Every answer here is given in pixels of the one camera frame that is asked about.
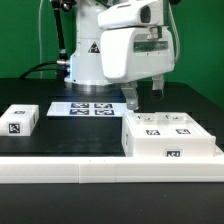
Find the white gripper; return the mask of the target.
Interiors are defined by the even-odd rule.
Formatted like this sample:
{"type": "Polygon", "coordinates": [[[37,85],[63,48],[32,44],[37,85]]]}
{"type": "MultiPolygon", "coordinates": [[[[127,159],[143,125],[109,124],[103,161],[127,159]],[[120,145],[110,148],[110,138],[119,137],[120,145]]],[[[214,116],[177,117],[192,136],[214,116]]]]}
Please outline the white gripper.
{"type": "Polygon", "coordinates": [[[129,0],[98,15],[98,26],[103,30],[103,74],[111,83],[122,83],[128,110],[139,107],[135,80],[152,77],[152,97],[159,100],[164,96],[163,74],[175,65],[165,12],[163,0],[129,0]]]}

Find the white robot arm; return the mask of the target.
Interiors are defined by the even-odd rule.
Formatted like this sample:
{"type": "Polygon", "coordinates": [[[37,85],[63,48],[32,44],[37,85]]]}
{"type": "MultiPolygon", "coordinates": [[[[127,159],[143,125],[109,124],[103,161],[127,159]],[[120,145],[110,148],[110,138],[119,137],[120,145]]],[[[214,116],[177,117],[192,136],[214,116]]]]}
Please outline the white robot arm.
{"type": "Polygon", "coordinates": [[[77,4],[76,50],[65,82],[86,93],[120,87],[127,108],[138,108],[137,82],[151,78],[163,97],[164,75],[174,70],[180,42],[171,7],[181,0],[122,0],[77,4]]]}

